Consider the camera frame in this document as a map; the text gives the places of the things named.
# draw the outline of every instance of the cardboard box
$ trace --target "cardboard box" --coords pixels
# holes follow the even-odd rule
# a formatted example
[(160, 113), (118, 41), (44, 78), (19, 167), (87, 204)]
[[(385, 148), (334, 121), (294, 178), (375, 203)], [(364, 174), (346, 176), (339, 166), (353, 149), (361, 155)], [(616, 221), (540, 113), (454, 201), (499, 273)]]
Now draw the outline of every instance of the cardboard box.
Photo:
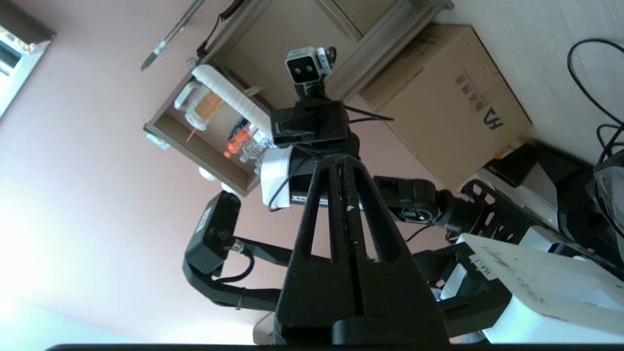
[(450, 189), (530, 127), (496, 65), (467, 26), (431, 25), (361, 92)]

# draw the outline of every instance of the camera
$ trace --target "camera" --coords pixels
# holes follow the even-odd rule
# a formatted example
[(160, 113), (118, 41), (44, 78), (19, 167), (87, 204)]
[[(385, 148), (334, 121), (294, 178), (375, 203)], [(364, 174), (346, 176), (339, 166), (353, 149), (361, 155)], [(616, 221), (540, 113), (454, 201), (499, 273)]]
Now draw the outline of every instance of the camera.
[(285, 63), (295, 84), (312, 85), (331, 75), (335, 60), (335, 47), (310, 46), (290, 51)]

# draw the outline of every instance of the pink wall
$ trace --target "pink wall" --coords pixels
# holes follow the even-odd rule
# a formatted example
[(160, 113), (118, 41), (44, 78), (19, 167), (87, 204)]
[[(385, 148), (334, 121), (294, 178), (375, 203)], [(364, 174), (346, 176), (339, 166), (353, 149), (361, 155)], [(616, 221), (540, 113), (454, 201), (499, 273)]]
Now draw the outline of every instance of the pink wall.
[[(263, 313), (212, 305), (180, 268), (220, 186), (142, 131), (229, 1), (207, 1), (143, 73), (190, 1), (16, 2), (59, 35), (0, 119), (0, 289), (145, 341), (249, 342)], [(354, 130), (372, 174), (431, 178), (384, 124)], [(269, 214), (257, 189), (243, 201), (236, 234), (292, 247), (301, 210)], [(399, 228), (407, 236), (416, 226)], [(315, 252), (326, 254), (317, 241)], [(432, 229), (409, 246), (442, 245)], [(233, 261), (226, 275), (246, 265)], [(280, 287), (284, 273), (259, 262), (244, 283)]]

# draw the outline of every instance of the white label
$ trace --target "white label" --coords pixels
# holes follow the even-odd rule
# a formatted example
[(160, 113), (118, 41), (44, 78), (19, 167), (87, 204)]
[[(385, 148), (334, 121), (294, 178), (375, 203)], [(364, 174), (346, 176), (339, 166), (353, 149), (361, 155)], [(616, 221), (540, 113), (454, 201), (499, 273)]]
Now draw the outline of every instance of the white label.
[(197, 229), (195, 233), (199, 233), (199, 231), (206, 225), (206, 220), (208, 220), (208, 216), (210, 215), (210, 210), (212, 210), (212, 206), (210, 206), (202, 215), (202, 219), (199, 220), (199, 224), (197, 225)]
[(494, 271), (491, 270), (490, 267), (488, 267), (487, 264), (485, 264), (485, 262), (477, 254), (471, 255), (468, 258), (475, 266), (477, 266), (479, 272), (481, 272), (487, 280), (498, 279), (498, 276), (496, 276)]

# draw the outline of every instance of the window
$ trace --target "window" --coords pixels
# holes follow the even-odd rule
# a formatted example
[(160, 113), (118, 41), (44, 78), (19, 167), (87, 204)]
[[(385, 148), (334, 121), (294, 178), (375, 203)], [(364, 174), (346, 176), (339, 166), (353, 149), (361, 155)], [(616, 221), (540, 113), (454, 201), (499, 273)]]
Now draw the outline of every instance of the window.
[(0, 118), (54, 36), (11, 1), (0, 1)]

